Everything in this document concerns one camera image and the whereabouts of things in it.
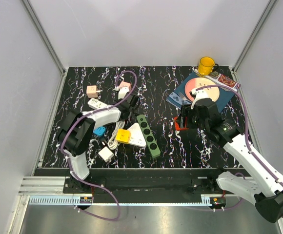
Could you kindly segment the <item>pink cube socket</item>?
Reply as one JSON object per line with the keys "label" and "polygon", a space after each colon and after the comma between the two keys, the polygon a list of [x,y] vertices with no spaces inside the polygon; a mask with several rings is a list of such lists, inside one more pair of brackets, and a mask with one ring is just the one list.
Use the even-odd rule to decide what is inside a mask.
{"label": "pink cube socket", "polygon": [[124,87],[128,88],[129,91],[130,91],[131,90],[131,83],[122,81],[119,85],[119,88],[121,89],[121,88],[124,88]]}

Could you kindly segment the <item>yellow cube socket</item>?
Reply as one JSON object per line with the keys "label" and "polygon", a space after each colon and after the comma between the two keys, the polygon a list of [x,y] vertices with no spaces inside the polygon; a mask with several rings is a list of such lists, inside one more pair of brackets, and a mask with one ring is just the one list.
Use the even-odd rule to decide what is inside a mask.
{"label": "yellow cube socket", "polygon": [[131,137],[131,133],[129,130],[118,129],[116,134],[116,141],[123,144],[128,144]]}

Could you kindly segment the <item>red cube socket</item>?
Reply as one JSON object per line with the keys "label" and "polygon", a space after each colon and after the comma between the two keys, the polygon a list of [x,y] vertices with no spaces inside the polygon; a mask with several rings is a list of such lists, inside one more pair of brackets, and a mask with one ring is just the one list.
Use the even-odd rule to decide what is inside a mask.
{"label": "red cube socket", "polygon": [[174,117],[174,124],[177,131],[188,130],[187,117]]}

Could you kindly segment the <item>white triangular power strip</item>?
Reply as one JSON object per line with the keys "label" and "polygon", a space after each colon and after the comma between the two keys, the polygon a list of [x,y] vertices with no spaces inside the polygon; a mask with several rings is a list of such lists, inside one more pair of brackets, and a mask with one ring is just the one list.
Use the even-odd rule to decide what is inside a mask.
{"label": "white triangular power strip", "polygon": [[141,148],[145,148],[147,146],[146,140],[143,136],[142,130],[138,123],[134,123],[127,130],[130,133],[130,139],[128,141],[129,145],[133,145]]}

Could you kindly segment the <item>white rectangular power strip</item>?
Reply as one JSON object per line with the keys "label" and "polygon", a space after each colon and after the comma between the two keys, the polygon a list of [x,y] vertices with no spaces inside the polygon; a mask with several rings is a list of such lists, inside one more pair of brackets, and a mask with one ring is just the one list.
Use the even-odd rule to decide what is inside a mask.
{"label": "white rectangular power strip", "polygon": [[91,110],[100,110],[100,109],[106,109],[107,107],[109,107],[110,105],[105,104],[104,102],[96,99],[96,98],[91,98],[88,101],[88,106]]}

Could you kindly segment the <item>green power strip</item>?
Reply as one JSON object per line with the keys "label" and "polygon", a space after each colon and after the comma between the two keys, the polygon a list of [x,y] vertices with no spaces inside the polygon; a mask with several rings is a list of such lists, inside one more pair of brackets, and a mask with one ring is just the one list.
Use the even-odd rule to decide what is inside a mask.
{"label": "green power strip", "polygon": [[141,128],[143,137],[146,140],[147,148],[150,151],[150,154],[153,158],[157,158],[161,155],[161,151],[158,147],[158,144],[153,136],[153,133],[150,129],[150,126],[146,120],[145,115],[138,115],[136,116],[137,122]]}

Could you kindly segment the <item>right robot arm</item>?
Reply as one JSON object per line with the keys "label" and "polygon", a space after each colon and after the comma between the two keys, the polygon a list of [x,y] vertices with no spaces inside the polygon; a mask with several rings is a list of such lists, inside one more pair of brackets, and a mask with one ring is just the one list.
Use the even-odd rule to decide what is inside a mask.
{"label": "right robot arm", "polygon": [[206,136],[231,154],[251,175],[253,182],[223,171],[207,181],[212,193],[232,192],[253,204],[268,222],[283,217],[283,175],[250,146],[248,138],[236,123],[224,119],[215,102],[202,98],[194,105],[183,105],[175,125],[181,129],[203,130]]}

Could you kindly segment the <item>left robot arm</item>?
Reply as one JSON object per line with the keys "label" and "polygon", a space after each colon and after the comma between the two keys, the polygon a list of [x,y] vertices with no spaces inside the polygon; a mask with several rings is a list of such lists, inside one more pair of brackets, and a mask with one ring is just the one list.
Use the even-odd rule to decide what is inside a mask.
{"label": "left robot arm", "polygon": [[80,193],[86,193],[91,186],[87,179],[90,175],[86,164],[85,152],[88,149],[93,131],[101,126],[117,123],[128,119],[137,108],[139,97],[127,95],[114,105],[107,105],[89,112],[71,111],[64,120],[58,142],[61,152],[68,160],[70,174],[75,178],[74,188]]}

